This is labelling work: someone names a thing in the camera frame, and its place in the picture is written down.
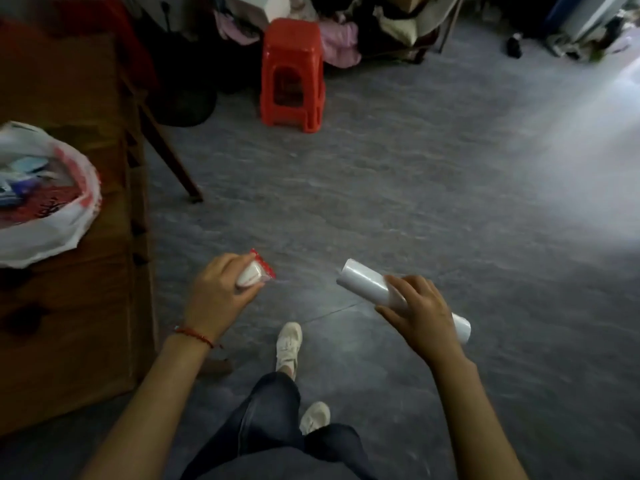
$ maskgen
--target shoe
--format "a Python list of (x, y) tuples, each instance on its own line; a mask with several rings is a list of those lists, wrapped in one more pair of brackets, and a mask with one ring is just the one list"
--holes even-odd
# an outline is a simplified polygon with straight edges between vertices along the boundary
[(299, 323), (289, 322), (282, 327), (276, 343), (276, 371), (283, 365), (293, 369), (293, 379), (298, 371), (298, 352), (302, 345), (302, 328)]
[(303, 435), (308, 435), (316, 429), (329, 425), (331, 422), (331, 411), (329, 406), (318, 401), (311, 404), (309, 409), (302, 415), (300, 420), (300, 431)]

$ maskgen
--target red plastic stool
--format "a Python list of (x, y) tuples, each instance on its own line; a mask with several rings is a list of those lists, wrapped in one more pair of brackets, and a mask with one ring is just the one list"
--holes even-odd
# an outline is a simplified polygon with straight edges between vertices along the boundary
[[(303, 103), (300, 107), (275, 102), (275, 74), (279, 70), (300, 77)], [(316, 23), (278, 18), (267, 28), (262, 51), (260, 112), (268, 126), (300, 122), (305, 133), (320, 129), (324, 110), (322, 40)]]

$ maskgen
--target jeans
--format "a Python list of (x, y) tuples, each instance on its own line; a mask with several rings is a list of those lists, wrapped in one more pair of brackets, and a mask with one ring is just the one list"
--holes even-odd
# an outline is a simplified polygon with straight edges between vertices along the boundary
[(360, 480), (376, 480), (356, 430), (330, 424), (303, 436), (298, 427), (300, 393), (282, 372), (258, 381), (251, 394), (188, 464), (180, 480), (197, 477), (238, 456), (293, 447), (318, 460), (341, 461)]

